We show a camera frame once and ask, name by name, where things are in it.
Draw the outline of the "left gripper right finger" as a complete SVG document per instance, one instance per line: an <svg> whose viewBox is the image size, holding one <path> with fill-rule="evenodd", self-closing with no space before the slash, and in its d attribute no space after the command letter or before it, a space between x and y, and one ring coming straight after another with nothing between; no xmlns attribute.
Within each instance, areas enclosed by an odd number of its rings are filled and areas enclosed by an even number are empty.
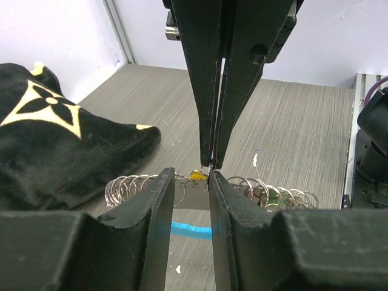
<svg viewBox="0 0 388 291"><path fill-rule="evenodd" d="M386 290L387 211L271 214L212 171L210 209L218 290Z"/></svg>

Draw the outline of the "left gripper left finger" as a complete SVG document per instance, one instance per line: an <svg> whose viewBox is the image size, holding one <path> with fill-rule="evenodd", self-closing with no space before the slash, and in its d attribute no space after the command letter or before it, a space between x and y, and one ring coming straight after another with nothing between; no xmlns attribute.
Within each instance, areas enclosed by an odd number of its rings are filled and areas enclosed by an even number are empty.
<svg viewBox="0 0 388 291"><path fill-rule="evenodd" d="M163 290L175 172L93 218L75 211L1 212L2 290Z"/></svg>

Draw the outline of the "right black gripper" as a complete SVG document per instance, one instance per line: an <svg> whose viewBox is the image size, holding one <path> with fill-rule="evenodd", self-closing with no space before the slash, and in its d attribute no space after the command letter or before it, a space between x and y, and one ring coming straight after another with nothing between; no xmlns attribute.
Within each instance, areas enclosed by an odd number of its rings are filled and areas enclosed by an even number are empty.
<svg viewBox="0 0 388 291"><path fill-rule="evenodd" d="M165 1L166 38L182 43L199 117L200 160L220 169L232 130L260 80L273 63L303 4L299 1ZM218 102L224 37L225 64Z"/></svg>

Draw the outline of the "green tagged key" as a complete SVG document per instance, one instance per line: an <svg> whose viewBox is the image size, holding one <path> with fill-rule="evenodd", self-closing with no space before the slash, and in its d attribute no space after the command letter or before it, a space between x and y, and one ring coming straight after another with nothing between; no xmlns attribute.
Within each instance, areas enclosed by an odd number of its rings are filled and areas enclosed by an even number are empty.
<svg viewBox="0 0 388 291"><path fill-rule="evenodd" d="M269 200L267 204L277 204L278 206L282 206L283 204L283 195L281 192L277 192L273 189L269 190Z"/></svg>

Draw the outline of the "yellow tagged key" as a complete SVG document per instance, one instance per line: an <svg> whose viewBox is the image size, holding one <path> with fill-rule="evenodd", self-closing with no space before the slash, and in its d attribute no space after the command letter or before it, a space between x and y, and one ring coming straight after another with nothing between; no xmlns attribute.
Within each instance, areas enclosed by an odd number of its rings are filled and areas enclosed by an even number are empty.
<svg viewBox="0 0 388 291"><path fill-rule="evenodd" d="M208 179L208 175L206 173L203 173L202 171L199 171L199 170L194 170L191 172L189 178L191 180L207 180Z"/></svg>

